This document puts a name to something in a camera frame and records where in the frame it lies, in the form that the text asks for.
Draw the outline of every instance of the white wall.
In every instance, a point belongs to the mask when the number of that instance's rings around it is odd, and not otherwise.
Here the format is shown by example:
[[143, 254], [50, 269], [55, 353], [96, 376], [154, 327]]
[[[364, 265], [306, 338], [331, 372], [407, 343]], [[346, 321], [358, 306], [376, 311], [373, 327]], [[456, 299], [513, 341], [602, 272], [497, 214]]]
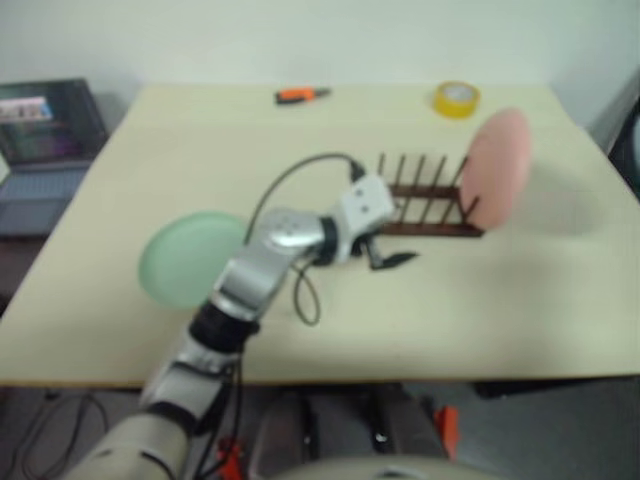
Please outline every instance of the white wall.
[[640, 64], [638, 0], [0, 0], [0, 82], [549, 83], [593, 127]]

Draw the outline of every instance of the wire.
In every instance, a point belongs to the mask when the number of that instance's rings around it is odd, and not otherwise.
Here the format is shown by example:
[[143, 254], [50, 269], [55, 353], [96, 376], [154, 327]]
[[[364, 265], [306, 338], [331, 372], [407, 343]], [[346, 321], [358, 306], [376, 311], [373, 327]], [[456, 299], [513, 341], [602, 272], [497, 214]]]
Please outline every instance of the wire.
[[216, 439], [216, 432], [211, 432], [209, 435], [209, 439], [207, 440], [207, 444], [200, 456], [200, 460], [198, 461], [198, 466], [196, 467], [196, 473], [194, 475], [195, 480], [203, 480], [210, 475], [218, 472], [222, 467], [224, 467], [227, 462], [231, 459], [231, 455], [233, 453], [233, 447], [238, 441], [238, 437], [240, 435], [240, 426], [242, 423], [242, 404], [243, 404], [243, 396], [244, 396], [244, 380], [242, 375], [242, 357], [238, 360], [236, 364], [236, 401], [235, 401], [235, 411], [233, 414], [233, 426], [231, 427], [231, 437], [227, 448], [224, 451], [223, 457], [219, 459], [216, 463], [214, 463], [210, 468], [203, 471], [204, 464], [206, 462], [207, 457], [211, 453], [211, 448], [213, 447], [213, 443]]
[[[338, 160], [338, 161], [347, 162], [351, 167], [350, 174], [351, 174], [352, 181], [355, 181], [356, 179], [364, 175], [364, 168], [362, 167], [362, 165], [360, 165], [360, 163], [355, 158], [344, 153], [336, 153], [336, 152], [321, 153], [321, 154], [314, 155], [312, 157], [308, 157], [303, 160], [300, 160], [299, 162], [295, 163], [294, 165], [289, 167], [287, 170], [282, 172], [271, 183], [269, 188], [267, 188], [267, 190], [262, 194], [262, 197], [258, 201], [258, 204], [256, 205], [256, 208], [254, 209], [253, 214], [251, 215], [251, 220], [249, 221], [247, 233], [244, 238], [245, 245], [249, 243], [249, 240], [251, 240], [251, 236], [253, 235], [256, 222], [258, 221], [258, 217], [260, 216], [260, 213], [262, 212], [265, 204], [271, 197], [271, 194], [273, 194], [273, 192], [280, 186], [280, 184], [282, 184], [282, 182], [286, 178], [288, 178], [291, 174], [300, 170], [301, 168], [309, 166], [312, 163], [328, 161], [328, 160]], [[305, 264], [304, 267], [302, 268], [298, 268], [295, 266], [291, 267], [291, 270], [297, 273], [296, 281], [293, 287], [293, 306], [296, 310], [296, 314], [298, 315], [302, 323], [304, 323], [309, 327], [313, 327], [318, 323], [320, 323], [320, 317], [321, 317], [320, 297], [318, 296], [318, 292], [314, 287], [313, 282], [307, 276], [307, 270], [309, 270], [309, 268], [311, 268], [312, 265], [313, 265], [313, 261], [310, 261], [309, 263]], [[315, 305], [314, 309], [316, 313], [312, 318], [307, 317], [307, 315], [302, 310], [302, 307], [300, 306], [300, 286], [302, 285], [302, 283], [305, 284], [305, 286], [307, 287], [307, 289], [309, 290], [313, 298], [313, 303]]]
[[[296, 281], [293, 284], [293, 307], [296, 309], [296, 313], [298, 314], [298, 317], [300, 318], [302, 323], [304, 323], [308, 327], [315, 327], [316, 325], [318, 325], [318, 323], [320, 323], [320, 317], [322, 316], [322, 310], [320, 308], [320, 297], [318, 296], [318, 292], [314, 287], [313, 282], [311, 282], [311, 280], [307, 276], [307, 270], [309, 270], [309, 268], [311, 268], [312, 266], [313, 260], [310, 260], [302, 268], [298, 268], [295, 266], [291, 267], [291, 269], [298, 274], [298, 276], [296, 277]], [[307, 285], [307, 289], [309, 290], [309, 293], [311, 293], [311, 297], [313, 298], [315, 315], [312, 318], [307, 317], [306, 313], [304, 313], [304, 310], [302, 309], [302, 306], [300, 305], [300, 285], [302, 285], [303, 282]]]
[[[61, 456], [58, 457], [58, 459], [56, 459], [51, 465], [46, 467], [44, 471], [36, 472], [32, 465], [32, 457], [35, 448], [38, 445], [38, 442], [42, 438], [52, 419], [55, 418], [56, 414], [58, 414], [65, 406], [73, 403], [74, 401], [79, 401], [79, 406], [69, 443], [65, 447]], [[105, 433], [109, 430], [109, 417], [107, 415], [107, 411], [104, 405], [91, 393], [65, 397], [59, 400], [56, 405], [54, 405], [46, 414], [44, 414], [49, 402], [50, 400], [46, 400], [45, 396], [45, 401], [39, 407], [31, 423], [29, 424], [29, 427], [18, 442], [18, 446], [15, 448], [12, 454], [9, 469], [2, 476], [2, 480], [8, 480], [9, 478], [11, 478], [11, 475], [13, 474], [15, 468], [18, 466], [20, 450], [22, 450], [23, 448], [24, 454], [22, 456], [22, 460], [20, 461], [20, 470], [27, 480], [49, 480], [56, 478], [64, 473], [67, 466], [69, 465], [71, 455], [75, 450], [87, 414], [92, 406], [96, 408], [98, 410], [98, 413], [100, 414]]]

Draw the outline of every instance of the laptop keyboard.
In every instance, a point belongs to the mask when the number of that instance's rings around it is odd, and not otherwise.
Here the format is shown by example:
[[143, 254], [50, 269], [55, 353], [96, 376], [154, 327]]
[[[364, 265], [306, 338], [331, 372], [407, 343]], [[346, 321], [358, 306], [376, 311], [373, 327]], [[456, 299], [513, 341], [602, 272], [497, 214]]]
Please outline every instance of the laptop keyboard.
[[84, 169], [12, 173], [0, 187], [0, 201], [70, 198], [86, 173]]

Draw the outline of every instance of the laptop screen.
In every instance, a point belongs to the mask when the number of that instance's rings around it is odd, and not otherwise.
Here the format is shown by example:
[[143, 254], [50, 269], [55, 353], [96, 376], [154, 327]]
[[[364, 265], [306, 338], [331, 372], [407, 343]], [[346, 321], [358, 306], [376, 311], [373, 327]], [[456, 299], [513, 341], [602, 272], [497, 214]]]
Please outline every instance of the laptop screen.
[[107, 138], [84, 80], [0, 85], [0, 152], [12, 167], [92, 160]]

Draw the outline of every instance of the pink plate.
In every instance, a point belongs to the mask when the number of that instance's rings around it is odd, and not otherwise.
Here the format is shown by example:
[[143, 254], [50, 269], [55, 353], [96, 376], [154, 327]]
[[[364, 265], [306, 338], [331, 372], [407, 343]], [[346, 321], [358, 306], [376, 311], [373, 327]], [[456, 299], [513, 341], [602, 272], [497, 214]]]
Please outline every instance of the pink plate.
[[510, 108], [492, 116], [478, 130], [462, 172], [460, 196], [467, 210], [479, 203], [469, 222], [488, 230], [502, 225], [527, 183], [531, 167], [531, 133], [520, 110]]

